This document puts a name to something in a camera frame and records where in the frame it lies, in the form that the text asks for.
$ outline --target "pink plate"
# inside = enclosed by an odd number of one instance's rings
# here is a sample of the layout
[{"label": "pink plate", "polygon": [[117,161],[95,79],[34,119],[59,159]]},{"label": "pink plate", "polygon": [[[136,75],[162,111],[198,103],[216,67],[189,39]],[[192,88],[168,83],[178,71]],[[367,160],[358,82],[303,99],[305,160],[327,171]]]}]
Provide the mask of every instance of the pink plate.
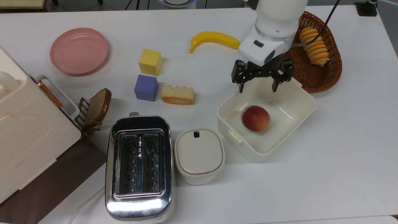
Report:
[{"label": "pink plate", "polygon": [[108,42],[100,32],[77,28],[63,33],[55,40],[50,50],[50,59],[61,72],[83,75],[101,66],[108,48]]}]

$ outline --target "purple cube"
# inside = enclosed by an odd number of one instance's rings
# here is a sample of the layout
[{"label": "purple cube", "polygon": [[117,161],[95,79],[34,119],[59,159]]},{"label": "purple cube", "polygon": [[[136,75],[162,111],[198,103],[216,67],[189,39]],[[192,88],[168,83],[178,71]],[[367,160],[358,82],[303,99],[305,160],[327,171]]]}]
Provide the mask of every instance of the purple cube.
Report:
[{"label": "purple cube", "polygon": [[137,83],[134,88],[135,96],[139,100],[155,102],[158,88],[159,86],[156,77],[138,75]]}]

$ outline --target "yellow cube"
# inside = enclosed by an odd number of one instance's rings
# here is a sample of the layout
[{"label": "yellow cube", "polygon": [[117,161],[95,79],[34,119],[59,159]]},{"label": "yellow cube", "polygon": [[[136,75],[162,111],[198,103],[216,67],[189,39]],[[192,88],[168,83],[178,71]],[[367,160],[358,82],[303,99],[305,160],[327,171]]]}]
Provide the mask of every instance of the yellow cube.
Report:
[{"label": "yellow cube", "polygon": [[158,76],[162,66],[160,52],[144,49],[138,62],[141,73]]}]

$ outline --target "white plastic container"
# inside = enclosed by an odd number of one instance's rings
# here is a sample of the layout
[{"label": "white plastic container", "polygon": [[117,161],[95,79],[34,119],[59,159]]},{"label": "white plastic container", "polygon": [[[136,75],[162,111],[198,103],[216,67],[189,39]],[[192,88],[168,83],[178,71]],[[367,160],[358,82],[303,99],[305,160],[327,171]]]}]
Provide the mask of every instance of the white plastic container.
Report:
[{"label": "white plastic container", "polygon": [[180,177],[190,185],[210,182],[225,164],[221,138],[208,128],[181,133],[174,145],[174,158]]},{"label": "white plastic container", "polygon": [[[315,99],[294,78],[272,92],[273,79],[256,78],[233,94],[217,111],[217,128],[249,162],[260,162],[283,142],[315,109]],[[250,131],[242,124],[242,113],[257,105],[269,113],[264,133]]]}]

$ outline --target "container lid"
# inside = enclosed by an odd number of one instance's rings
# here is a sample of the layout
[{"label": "container lid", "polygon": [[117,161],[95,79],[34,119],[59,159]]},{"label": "container lid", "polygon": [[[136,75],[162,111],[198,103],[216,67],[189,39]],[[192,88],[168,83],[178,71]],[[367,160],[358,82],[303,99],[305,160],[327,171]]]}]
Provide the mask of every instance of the container lid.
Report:
[{"label": "container lid", "polygon": [[183,132],[176,140],[175,154],[177,166],[193,175],[213,172],[224,160],[220,137],[207,128]]}]

